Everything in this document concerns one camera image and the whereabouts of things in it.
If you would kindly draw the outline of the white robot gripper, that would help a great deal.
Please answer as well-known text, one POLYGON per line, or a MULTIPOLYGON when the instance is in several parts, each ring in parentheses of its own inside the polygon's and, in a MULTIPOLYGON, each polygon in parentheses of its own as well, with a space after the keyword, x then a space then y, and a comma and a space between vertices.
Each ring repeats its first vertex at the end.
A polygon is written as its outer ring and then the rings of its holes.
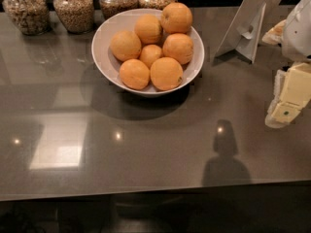
POLYGON ((274 99, 267 110, 265 124, 270 128, 290 125, 311 101, 311 0, 300 0, 282 20, 262 37, 269 45, 282 46, 282 54, 296 61, 287 71, 278 70, 274 99))

